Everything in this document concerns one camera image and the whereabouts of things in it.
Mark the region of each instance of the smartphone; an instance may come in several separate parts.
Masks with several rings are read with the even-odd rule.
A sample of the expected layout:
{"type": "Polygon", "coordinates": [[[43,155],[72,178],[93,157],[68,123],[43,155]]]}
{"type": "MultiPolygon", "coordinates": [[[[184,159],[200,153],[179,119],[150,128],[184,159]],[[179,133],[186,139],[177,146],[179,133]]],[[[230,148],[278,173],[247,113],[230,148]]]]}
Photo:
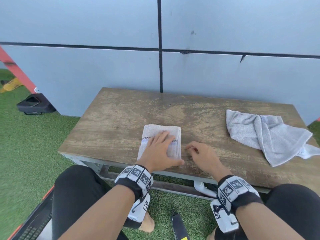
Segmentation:
{"type": "Polygon", "coordinates": [[[34,107],[34,106],[37,106],[38,104],[40,104],[40,101],[34,97],[34,96],[31,96],[29,98],[26,99],[26,103],[30,106],[30,107],[34,107]]]}

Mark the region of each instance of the yellow object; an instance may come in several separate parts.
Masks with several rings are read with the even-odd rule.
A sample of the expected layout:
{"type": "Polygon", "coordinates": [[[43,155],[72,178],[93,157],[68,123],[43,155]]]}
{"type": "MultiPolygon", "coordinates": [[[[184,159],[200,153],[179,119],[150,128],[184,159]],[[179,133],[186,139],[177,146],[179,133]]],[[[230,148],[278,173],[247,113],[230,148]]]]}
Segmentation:
{"type": "Polygon", "coordinates": [[[15,77],[10,82],[6,83],[2,87],[2,89],[0,89],[0,93],[6,92],[6,91],[10,92],[10,91],[16,89],[17,87],[20,87],[21,85],[23,85],[23,84],[18,80],[18,78],[15,77]]]}

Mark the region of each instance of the wooden tabletop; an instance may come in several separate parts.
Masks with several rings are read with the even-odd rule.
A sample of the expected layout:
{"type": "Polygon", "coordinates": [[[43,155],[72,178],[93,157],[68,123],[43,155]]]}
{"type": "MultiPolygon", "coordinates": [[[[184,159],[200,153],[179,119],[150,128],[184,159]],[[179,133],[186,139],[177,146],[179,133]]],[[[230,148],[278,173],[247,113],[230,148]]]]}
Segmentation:
{"type": "MultiPolygon", "coordinates": [[[[214,147],[222,163],[252,185],[302,184],[320,194],[319,156],[308,160],[295,157],[272,168],[261,150],[230,138],[226,109],[278,115],[287,125],[307,129],[291,104],[102,88],[59,152],[131,165],[137,160],[144,125],[174,125],[181,127],[181,153],[186,163],[168,169],[169,173],[211,178],[185,150],[190,141],[199,141],[214,147]]],[[[318,146],[314,138],[308,143],[318,146]]]]}

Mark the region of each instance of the person's left hand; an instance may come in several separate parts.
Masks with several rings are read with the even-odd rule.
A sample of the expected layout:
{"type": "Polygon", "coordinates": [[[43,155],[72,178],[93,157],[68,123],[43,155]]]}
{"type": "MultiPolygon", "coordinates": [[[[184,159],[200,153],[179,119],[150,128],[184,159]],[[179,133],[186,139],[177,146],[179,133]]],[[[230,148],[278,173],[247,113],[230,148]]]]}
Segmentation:
{"type": "Polygon", "coordinates": [[[151,137],[141,158],[135,164],[146,167],[149,173],[162,171],[173,166],[184,165],[182,159],[173,159],[167,156],[168,146],[175,139],[175,136],[169,136],[169,138],[165,140],[168,135],[168,131],[163,131],[155,137],[151,137]]]}

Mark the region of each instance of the hand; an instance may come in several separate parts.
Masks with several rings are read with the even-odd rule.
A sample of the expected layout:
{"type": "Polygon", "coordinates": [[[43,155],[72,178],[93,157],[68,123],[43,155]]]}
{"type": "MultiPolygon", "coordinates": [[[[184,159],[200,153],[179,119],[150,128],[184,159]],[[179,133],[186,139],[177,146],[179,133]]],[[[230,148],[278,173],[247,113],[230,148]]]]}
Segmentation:
{"type": "Polygon", "coordinates": [[[155,137],[151,137],[141,158],[135,164],[146,167],[149,173],[184,165],[182,159],[172,159],[167,156],[168,146],[175,139],[175,136],[169,136],[165,140],[168,135],[168,131],[163,131],[155,137]]]}
{"type": "Polygon", "coordinates": [[[192,141],[186,146],[186,149],[192,156],[195,164],[203,171],[212,175],[217,182],[223,177],[232,174],[228,168],[222,165],[215,150],[211,146],[192,141]]]}

